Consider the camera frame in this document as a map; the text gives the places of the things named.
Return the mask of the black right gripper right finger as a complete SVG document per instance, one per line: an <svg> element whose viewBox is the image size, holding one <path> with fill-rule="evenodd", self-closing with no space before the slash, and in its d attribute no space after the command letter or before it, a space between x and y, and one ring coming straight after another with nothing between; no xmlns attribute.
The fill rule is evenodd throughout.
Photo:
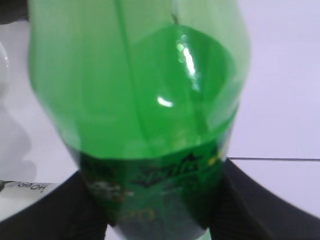
<svg viewBox="0 0 320 240"><path fill-rule="evenodd" d="M213 240L318 240L320 219L276 196L229 158L209 218Z"/></svg>

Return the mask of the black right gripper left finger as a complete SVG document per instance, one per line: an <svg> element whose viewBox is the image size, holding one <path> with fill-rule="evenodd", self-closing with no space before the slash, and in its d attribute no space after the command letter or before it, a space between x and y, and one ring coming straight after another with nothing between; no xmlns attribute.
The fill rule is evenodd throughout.
<svg viewBox="0 0 320 240"><path fill-rule="evenodd" d="M2 240L103 240L108 217L76 172L47 196L0 222Z"/></svg>

